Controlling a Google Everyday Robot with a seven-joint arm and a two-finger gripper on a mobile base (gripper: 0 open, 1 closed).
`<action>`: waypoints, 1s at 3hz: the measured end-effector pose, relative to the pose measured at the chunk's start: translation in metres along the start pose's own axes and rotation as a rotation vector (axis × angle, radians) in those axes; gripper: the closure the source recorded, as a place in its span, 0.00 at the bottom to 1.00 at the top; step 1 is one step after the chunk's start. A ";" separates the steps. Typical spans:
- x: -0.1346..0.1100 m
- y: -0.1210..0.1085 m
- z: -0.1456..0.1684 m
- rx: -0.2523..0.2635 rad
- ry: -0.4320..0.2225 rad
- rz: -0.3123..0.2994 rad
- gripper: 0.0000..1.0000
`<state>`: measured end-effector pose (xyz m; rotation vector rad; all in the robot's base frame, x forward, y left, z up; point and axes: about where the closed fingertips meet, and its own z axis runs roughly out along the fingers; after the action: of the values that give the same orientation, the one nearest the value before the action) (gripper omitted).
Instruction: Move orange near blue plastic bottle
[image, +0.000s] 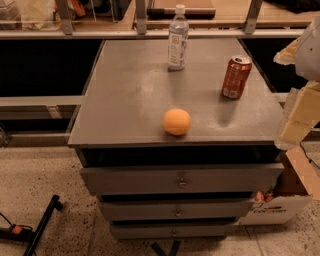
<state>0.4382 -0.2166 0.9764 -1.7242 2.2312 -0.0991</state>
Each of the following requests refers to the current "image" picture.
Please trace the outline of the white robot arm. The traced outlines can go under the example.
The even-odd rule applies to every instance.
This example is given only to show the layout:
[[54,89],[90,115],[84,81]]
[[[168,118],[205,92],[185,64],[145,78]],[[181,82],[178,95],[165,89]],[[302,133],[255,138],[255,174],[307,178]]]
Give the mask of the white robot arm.
[[304,87],[292,88],[289,92],[277,131],[276,147],[289,150],[320,122],[320,17],[278,52],[273,61],[281,65],[294,64],[296,74],[307,80]]

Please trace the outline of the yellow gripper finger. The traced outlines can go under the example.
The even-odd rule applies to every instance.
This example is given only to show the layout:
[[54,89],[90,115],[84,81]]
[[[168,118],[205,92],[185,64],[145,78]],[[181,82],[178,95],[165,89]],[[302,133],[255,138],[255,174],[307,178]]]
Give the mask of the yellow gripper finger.
[[286,98],[283,117],[274,144],[280,150],[297,146],[320,122],[320,82],[309,81],[292,88]]
[[280,65],[295,64],[299,43],[300,37],[293,40],[288,46],[286,46],[281,51],[277,52],[273,58],[273,61]]

